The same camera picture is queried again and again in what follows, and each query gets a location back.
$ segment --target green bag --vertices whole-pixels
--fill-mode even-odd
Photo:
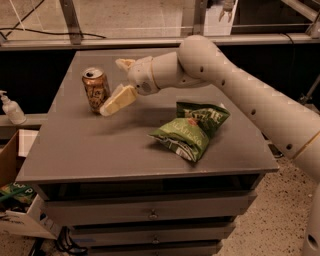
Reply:
[[[16,182],[9,183],[1,187],[0,195],[1,194],[4,198],[12,196],[14,199],[23,204],[31,204],[36,196],[36,192],[33,190],[33,188],[24,184],[18,184]]]
[[[177,118],[149,135],[179,156],[197,162],[229,116],[226,109],[215,105],[177,102]]]

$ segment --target can lid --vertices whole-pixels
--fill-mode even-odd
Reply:
[[[102,74],[103,74],[103,71],[101,69],[96,67],[91,67],[91,68],[87,68],[83,72],[83,77],[94,79],[102,76]]]

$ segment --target aluminum can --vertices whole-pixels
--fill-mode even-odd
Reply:
[[[90,67],[83,71],[82,82],[91,110],[100,113],[100,107],[110,97],[107,76],[101,68]]]

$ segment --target snack bag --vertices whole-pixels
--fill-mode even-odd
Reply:
[[[25,188],[26,190],[24,192],[20,192],[18,194],[15,194],[15,192],[18,192],[18,190],[21,190]],[[23,204],[31,204],[34,197],[36,196],[36,192],[33,190],[33,188],[18,184],[18,183],[9,183],[3,187],[0,188],[0,195],[10,195],[13,194],[13,198],[18,200],[19,202]]]
[[[215,105],[177,102],[177,118],[149,135],[177,155],[197,162],[229,116],[226,109]]]
[[[193,118],[176,118],[149,135],[179,156],[193,162],[201,158],[209,143],[209,137]]]
[[[177,102],[177,117],[196,119],[210,139],[229,116],[228,110],[216,105]]]

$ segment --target floor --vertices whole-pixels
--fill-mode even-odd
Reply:
[[[40,0],[2,1],[0,28],[13,27],[40,2]],[[114,2],[74,0],[83,32],[120,38],[178,35],[182,19],[182,2],[183,0],[135,0],[133,6],[132,2],[129,4],[129,0]],[[19,18],[11,3],[15,6]],[[219,14],[219,9],[214,8],[210,10],[212,15]],[[144,17],[145,13],[148,13],[148,19]],[[228,33],[227,20],[222,22],[218,30],[221,31],[221,26],[225,26],[225,29],[222,29],[223,33]],[[48,32],[67,32],[59,1],[44,1],[23,21],[23,27]],[[66,35],[46,35],[26,31],[14,31],[7,37],[10,40],[68,38]],[[288,159],[279,158],[277,161],[280,166],[279,171],[267,174],[261,181],[257,188],[257,199],[244,215],[236,219],[237,227],[230,237],[223,241],[224,246],[218,256],[301,255],[308,212],[316,184]],[[28,255],[33,243],[34,238],[0,234],[0,255]],[[52,240],[45,241],[42,249],[46,255],[66,255],[55,249]]]

